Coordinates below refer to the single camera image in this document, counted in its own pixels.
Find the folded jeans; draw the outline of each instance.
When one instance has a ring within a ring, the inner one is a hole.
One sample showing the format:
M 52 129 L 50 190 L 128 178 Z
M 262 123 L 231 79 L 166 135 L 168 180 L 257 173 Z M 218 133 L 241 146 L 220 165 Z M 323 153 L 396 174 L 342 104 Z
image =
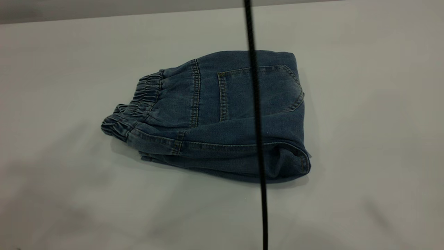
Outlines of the folded jeans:
M 311 168 L 296 59 L 271 51 L 257 58 L 266 179 L 290 181 Z M 143 160 L 259 182 L 248 52 L 217 52 L 142 77 L 102 130 Z

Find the seam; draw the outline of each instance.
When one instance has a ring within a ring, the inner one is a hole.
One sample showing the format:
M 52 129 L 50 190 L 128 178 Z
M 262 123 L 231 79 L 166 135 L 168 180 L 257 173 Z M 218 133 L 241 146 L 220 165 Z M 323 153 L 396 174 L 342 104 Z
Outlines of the seam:
M 178 136 L 175 139 L 171 139 L 171 138 L 167 138 L 167 137 L 162 137 L 162 136 L 156 136 L 156 135 L 150 135 L 147 134 L 146 132 L 143 132 L 142 130 L 139 130 L 137 128 L 134 128 L 131 130 L 131 133 L 139 133 L 139 134 L 135 134 L 135 136 L 141 137 L 142 139 L 146 140 L 146 141 L 152 141 L 152 142 L 156 142 L 162 145 L 166 145 L 166 146 L 171 146 L 171 143 L 174 142 L 173 144 L 173 155 L 179 155 L 180 151 L 182 150 L 182 146 L 184 143 L 189 143 L 191 145 L 194 146 L 195 149 L 198 150 L 202 150 L 202 151 L 215 151 L 215 152 L 221 152 L 221 151 L 227 151 L 227 150 L 232 150 L 235 152 L 240 152 L 240 151 L 247 151 L 247 150 L 255 150 L 257 145 L 256 144 L 245 144 L 245 145 L 239 145 L 239 144 L 215 144 L 215 143 L 206 143 L 206 142 L 197 142 L 197 141 L 184 141 L 184 137 L 185 137 L 185 133 L 187 132 L 187 130 L 181 131 L 180 133 L 178 133 Z M 290 143 L 287 142 L 267 142 L 267 143 L 263 143 L 263 146 L 268 146 L 268 145 L 277 145 L 277 144 L 285 144 L 288 145 L 294 149 L 296 149 L 297 151 L 299 151 L 302 155 L 301 157 L 303 158 L 302 161 L 304 162 L 304 164 L 302 165 L 302 167 L 304 168 L 305 171 L 308 171 L 310 168 L 310 161 L 309 161 L 309 157 L 308 155 L 302 150 L 300 149 L 298 146 L 292 145 Z M 210 146 L 213 148 L 202 148 L 202 146 Z
M 296 81 L 297 84 L 301 85 L 299 79 L 287 65 L 281 65 L 281 67 Z
M 278 112 L 278 113 L 286 113 L 286 112 L 292 112 L 296 109 L 299 108 L 299 106 L 301 106 L 301 104 L 304 102 L 304 96 L 305 93 L 301 92 L 301 94 L 298 96 L 298 98 L 296 99 L 296 101 L 293 103 L 293 105 L 291 105 L 290 107 Z
M 194 87 L 193 87 L 193 96 L 192 96 L 190 127 L 197 127 L 198 117 L 199 117 L 199 101 L 200 101 L 199 99 L 200 71 L 197 59 L 194 59 L 192 64 L 193 64 L 192 69 L 193 69 Z
M 219 122 L 228 119 L 228 98 L 226 94 L 225 73 L 218 73 L 219 92 L 220 92 L 220 119 Z
M 186 130 L 180 131 L 177 134 L 177 138 L 174 141 L 174 145 L 173 145 L 172 155 L 179 155 L 180 151 L 182 150 L 182 144 L 183 144 L 183 138 L 185 137 L 185 132 L 186 132 Z
M 277 67 L 282 67 L 282 65 L 269 65 L 269 66 L 259 66 L 258 69 L 261 71 L 266 70 L 267 68 L 277 68 Z M 239 71 L 239 73 L 241 73 L 241 71 L 245 71 L 251 69 L 251 67 L 248 68 L 241 68 L 241 69 L 233 69 L 233 70 L 228 70 L 228 71 L 224 71 L 224 72 L 219 72 L 221 74 L 226 74 L 226 73 L 236 73 L 237 71 Z

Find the black cord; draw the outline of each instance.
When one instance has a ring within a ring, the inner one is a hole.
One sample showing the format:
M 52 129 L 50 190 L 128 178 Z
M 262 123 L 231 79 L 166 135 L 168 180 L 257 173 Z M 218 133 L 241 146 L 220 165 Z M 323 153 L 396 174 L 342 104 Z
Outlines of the black cord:
M 259 95 L 258 60 L 254 47 L 253 18 L 251 14 L 250 0 L 244 0 L 245 18 L 248 33 L 248 48 L 250 54 L 251 77 L 253 79 L 254 95 L 254 122 L 256 127 L 256 145 L 258 147 L 259 175 L 261 179 L 261 201 L 262 201 L 262 239 L 263 250 L 268 249 L 268 214 L 267 214 L 267 187 L 265 179 L 264 152 L 262 148 L 262 125 L 261 125 L 261 103 Z

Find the white table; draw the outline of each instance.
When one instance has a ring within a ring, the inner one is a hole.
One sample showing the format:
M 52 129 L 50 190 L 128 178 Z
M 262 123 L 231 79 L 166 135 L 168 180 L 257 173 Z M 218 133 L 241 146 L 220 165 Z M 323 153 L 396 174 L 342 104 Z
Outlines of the white table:
M 443 249 L 443 1 L 254 11 L 258 49 L 296 55 L 313 155 L 268 186 L 270 249 Z M 258 185 L 100 131 L 139 77 L 243 49 L 243 9 L 1 25 L 0 248 L 260 249 Z

